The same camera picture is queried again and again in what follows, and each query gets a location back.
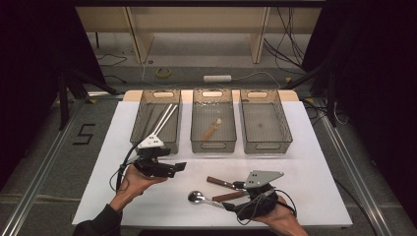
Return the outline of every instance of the floor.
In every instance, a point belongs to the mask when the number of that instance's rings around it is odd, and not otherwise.
[[[283,86],[287,80],[296,80],[300,77],[293,72],[302,72],[293,64],[278,61],[279,67],[285,68],[286,71],[280,70],[275,64],[275,57],[265,50],[261,63],[254,64],[250,56],[248,38],[243,34],[157,34],[147,62],[142,65],[136,60],[128,34],[99,33],[99,48],[95,44],[95,34],[88,33],[88,37],[107,83],[117,89],[155,88],[155,85],[166,86],[167,83],[185,87],[186,83],[187,85],[200,83],[203,75],[233,73],[232,78],[244,78],[254,72],[280,75],[276,82]],[[282,35],[272,34],[268,35],[267,39],[272,45],[278,45],[281,37]],[[296,39],[300,49],[305,51],[309,36],[297,35]],[[289,40],[284,40],[280,51],[296,60],[290,45]],[[154,77],[155,68],[186,68],[186,70],[178,70],[178,74],[174,71],[170,81],[161,81]],[[264,83],[274,85],[268,76],[260,79]],[[253,86],[254,81],[248,78],[248,81],[242,80],[241,84],[241,86]],[[299,97],[310,95],[310,85],[311,82],[308,82],[295,89]],[[52,105],[50,115],[31,144],[28,157],[16,168],[0,193],[0,225],[3,229],[12,216],[22,213],[20,221],[22,224],[18,226],[18,235],[68,235],[74,230],[74,226],[71,225],[72,218],[100,152],[111,122],[111,114],[122,98],[99,96],[102,92],[93,86],[87,86],[87,89],[97,96],[89,104],[70,99],[71,116],[74,118],[72,127],[68,127],[68,132],[65,134],[58,132],[57,129],[59,103]],[[324,105],[321,99],[314,101],[318,106]],[[344,124],[346,117],[341,114],[337,128],[334,129],[323,113],[317,113],[311,108],[306,110],[312,117],[312,126],[330,172],[342,183],[338,186],[339,192],[353,220],[353,225],[345,229],[308,228],[308,233],[310,235],[373,235],[370,222],[350,197],[351,194],[360,201],[361,206],[371,216],[370,221],[379,235],[417,235],[416,228],[389,189],[378,167],[373,165],[372,158],[363,147],[355,128],[349,122]],[[88,147],[74,146],[80,138],[78,127],[86,123],[94,124],[86,127],[86,131],[94,133],[94,139],[91,139]],[[33,179],[38,180],[39,186],[34,196],[29,198],[28,193],[30,188],[33,188]],[[31,201],[24,206],[26,210],[17,212],[17,209],[24,208],[22,202],[25,197]],[[122,230],[123,235],[138,235],[139,231],[131,228]],[[140,235],[164,234],[161,231],[144,230]]]

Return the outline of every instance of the white power strip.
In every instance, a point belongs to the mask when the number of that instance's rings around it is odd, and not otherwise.
[[[217,83],[217,82],[231,82],[232,77],[229,75],[225,76],[204,76],[206,83]]]

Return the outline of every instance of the spoon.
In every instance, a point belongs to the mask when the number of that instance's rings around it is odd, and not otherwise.
[[[188,201],[190,201],[191,203],[194,203],[194,204],[198,204],[198,203],[201,203],[201,202],[206,202],[208,204],[212,204],[212,205],[215,205],[217,207],[224,207],[223,204],[221,204],[221,203],[214,202],[214,201],[206,199],[205,196],[203,196],[202,192],[200,192],[200,191],[192,191],[188,195]]]

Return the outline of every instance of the roll of tape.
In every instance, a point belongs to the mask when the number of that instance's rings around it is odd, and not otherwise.
[[[156,70],[156,76],[160,79],[166,79],[171,76],[171,69],[169,68],[159,68]]]

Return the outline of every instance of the table top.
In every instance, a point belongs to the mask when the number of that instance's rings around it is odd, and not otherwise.
[[[186,98],[192,91],[184,90],[182,94]],[[235,100],[238,137],[235,151],[192,153],[191,115],[185,115],[192,113],[192,103],[183,99],[179,151],[159,160],[168,164],[186,161],[187,166],[174,178],[152,186],[134,199],[124,210],[122,225],[156,229],[265,228],[255,221],[242,226],[233,212],[206,203],[195,205],[187,200],[188,194],[194,190],[202,191],[209,199],[231,192],[208,183],[208,176],[228,182],[245,181],[251,170],[284,173],[283,177],[270,183],[292,198],[301,225],[340,227],[352,224],[302,102],[282,102],[293,137],[286,154],[244,153],[242,132],[238,129],[241,125],[238,106],[239,102]],[[73,224],[96,217],[113,198],[114,192],[108,181],[131,147],[130,136],[138,107],[137,101],[119,102]],[[240,204],[248,199],[236,201],[233,203]]]
[[[352,0],[74,0],[76,6],[124,7],[324,7]]]

